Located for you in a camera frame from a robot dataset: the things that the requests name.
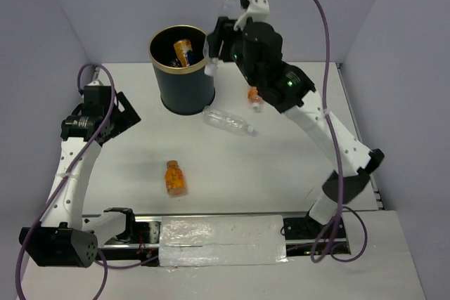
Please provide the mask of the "clear bottle blue cap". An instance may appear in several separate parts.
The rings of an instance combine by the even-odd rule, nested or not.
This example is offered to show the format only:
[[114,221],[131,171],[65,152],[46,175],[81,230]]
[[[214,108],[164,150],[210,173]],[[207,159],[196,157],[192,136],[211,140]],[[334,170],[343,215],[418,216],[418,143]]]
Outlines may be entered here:
[[219,61],[232,62],[231,49],[237,31],[234,30],[236,10],[240,9],[239,0],[221,0],[217,21],[205,37],[203,55],[205,59],[205,74],[213,77]]

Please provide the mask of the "orange bottle with white label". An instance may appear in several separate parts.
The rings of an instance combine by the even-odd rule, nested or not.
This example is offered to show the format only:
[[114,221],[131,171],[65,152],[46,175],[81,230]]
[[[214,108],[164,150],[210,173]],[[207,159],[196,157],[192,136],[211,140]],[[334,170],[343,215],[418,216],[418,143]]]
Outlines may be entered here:
[[261,112],[262,98],[259,96],[258,90],[255,86],[250,86],[247,92],[247,99],[252,107],[253,112]]

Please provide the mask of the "large orange milk tea bottle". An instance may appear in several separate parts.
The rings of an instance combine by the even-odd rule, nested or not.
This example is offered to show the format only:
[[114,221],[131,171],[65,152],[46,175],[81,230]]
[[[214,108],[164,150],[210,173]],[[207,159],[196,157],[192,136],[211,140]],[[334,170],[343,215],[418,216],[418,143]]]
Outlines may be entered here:
[[195,58],[191,41],[181,39],[174,43],[174,51],[183,67],[189,67],[195,64]]

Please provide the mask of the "clear crushed bottle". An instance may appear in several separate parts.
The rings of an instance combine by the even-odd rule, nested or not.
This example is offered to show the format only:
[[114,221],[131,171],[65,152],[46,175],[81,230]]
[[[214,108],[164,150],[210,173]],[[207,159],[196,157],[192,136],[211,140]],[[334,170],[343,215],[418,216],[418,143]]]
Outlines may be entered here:
[[239,136],[256,136],[256,128],[242,117],[207,106],[203,109],[202,120],[214,128]]

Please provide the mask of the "blue label water bottle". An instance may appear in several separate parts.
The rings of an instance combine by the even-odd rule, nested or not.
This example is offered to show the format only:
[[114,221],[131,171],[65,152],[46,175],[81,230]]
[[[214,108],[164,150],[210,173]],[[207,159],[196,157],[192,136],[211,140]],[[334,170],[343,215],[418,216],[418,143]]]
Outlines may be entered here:
[[168,66],[173,68],[181,68],[182,64],[178,58],[172,58],[171,60],[169,60]]

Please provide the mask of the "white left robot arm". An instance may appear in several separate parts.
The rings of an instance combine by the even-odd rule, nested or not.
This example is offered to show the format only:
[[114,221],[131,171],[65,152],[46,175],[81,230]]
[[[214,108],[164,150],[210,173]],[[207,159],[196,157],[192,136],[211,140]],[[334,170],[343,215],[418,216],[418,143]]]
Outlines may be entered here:
[[140,122],[122,92],[95,80],[84,87],[83,101],[61,124],[61,154],[52,191],[57,193],[37,228],[20,231],[19,242],[41,267],[89,267],[98,249],[115,238],[131,242],[137,236],[133,210],[105,209],[99,217],[83,219],[91,172],[103,145]]

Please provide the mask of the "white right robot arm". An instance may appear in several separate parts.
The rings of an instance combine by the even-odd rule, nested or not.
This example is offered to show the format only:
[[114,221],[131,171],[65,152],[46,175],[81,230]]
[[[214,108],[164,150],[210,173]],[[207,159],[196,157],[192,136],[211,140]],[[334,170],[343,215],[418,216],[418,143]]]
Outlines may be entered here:
[[207,35],[206,58],[234,62],[247,83],[279,113],[298,125],[334,166],[305,221],[312,237],[322,237],[339,204],[347,204],[367,186],[384,154],[370,149],[326,108],[313,81],[300,68],[282,60],[282,37],[265,22],[218,18]]

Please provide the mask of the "dark bin with gold rim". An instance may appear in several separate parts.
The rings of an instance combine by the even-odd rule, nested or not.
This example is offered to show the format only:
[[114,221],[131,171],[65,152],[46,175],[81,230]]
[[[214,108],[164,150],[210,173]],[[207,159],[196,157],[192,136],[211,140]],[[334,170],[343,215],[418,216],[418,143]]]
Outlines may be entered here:
[[[150,41],[148,52],[160,90],[162,104],[178,115],[196,115],[215,99],[213,77],[205,74],[203,45],[206,33],[190,25],[175,25],[158,32]],[[177,58],[174,43],[191,41],[195,64],[173,68],[169,60]]]

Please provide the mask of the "small orange juice bottle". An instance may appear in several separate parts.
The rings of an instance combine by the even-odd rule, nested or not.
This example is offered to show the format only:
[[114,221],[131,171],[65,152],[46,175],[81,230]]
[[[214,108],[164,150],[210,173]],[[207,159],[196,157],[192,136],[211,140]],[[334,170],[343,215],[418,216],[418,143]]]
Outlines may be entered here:
[[165,173],[165,184],[168,195],[172,197],[185,195],[187,187],[182,170],[175,160],[167,162],[167,170]]

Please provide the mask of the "silver foil tape patch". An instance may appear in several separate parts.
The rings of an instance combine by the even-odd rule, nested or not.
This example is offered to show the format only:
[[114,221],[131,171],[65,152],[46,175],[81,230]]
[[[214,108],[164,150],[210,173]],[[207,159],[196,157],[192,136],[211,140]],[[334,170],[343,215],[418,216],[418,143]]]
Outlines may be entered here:
[[280,215],[164,217],[159,262],[164,267],[286,263],[282,227]]

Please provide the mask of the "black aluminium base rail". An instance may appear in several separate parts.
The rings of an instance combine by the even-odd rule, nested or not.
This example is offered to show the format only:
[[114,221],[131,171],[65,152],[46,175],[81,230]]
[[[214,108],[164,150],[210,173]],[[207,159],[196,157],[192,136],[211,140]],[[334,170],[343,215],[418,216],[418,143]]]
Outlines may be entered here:
[[[125,242],[111,239],[101,249],[109,261],[137,260],[143,265],[159,264],[159,241],[162,220],[164,217],[208,217],[208,216],[263,216],[278,214],[251,214],[251,215],[200,215],[200,216],[154,216],[140,218],[135,216],[137,236]],[[284,217],[281,235],[285,238],[287,258],[289,256],[321,255],[348,253],[345,227],[338,226],[337,236],[329,243],[331,231],[314,223],[306,216]]]

